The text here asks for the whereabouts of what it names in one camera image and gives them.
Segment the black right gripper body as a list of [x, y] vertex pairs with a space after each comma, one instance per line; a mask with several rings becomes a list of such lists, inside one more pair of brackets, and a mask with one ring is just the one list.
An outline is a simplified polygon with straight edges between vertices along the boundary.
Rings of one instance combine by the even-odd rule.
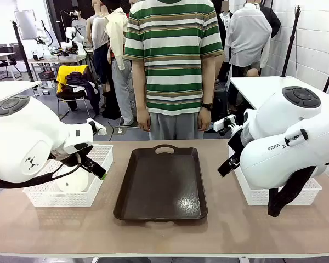
[[243, 127], [238, 127], [232, 131], [232, 135], [230, 140], [228, 141], [228, 145], [234, 151], [234, 156], [236, 159], [240, 159], [241, 153], [245, 146], [241, 141], [241, 133], [243, 131]]

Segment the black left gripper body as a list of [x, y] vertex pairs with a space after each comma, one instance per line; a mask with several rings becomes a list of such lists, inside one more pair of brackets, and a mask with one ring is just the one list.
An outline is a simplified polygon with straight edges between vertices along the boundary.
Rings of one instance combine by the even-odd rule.
[[77, 164], [84, 164], [87, 158], [87, 155], [93, 149], [93, 146], [87, 146], [83, 149], [78, 150], [75, 153], [65, 153], [65, 152], [58, 152], [54, 150], [51, 152], [51, 159], [61, 162], [62, 164], [72, 167], [76, 166]]

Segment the person's left hand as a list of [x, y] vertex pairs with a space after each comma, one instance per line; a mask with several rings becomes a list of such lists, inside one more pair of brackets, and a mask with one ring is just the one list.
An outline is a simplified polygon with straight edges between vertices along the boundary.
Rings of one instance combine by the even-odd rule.
[[206, 108], [201, 108], [198, 114], [198, 129], [206, 131], [211, 125], [211, 112]]

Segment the person's right hand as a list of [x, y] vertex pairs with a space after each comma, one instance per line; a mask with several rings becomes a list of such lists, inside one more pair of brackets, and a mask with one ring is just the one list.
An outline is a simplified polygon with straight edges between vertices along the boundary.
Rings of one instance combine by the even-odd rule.
[[151, 131], [150, 114], [146, 108], [137, 109], [137, 122], [143, 131]]

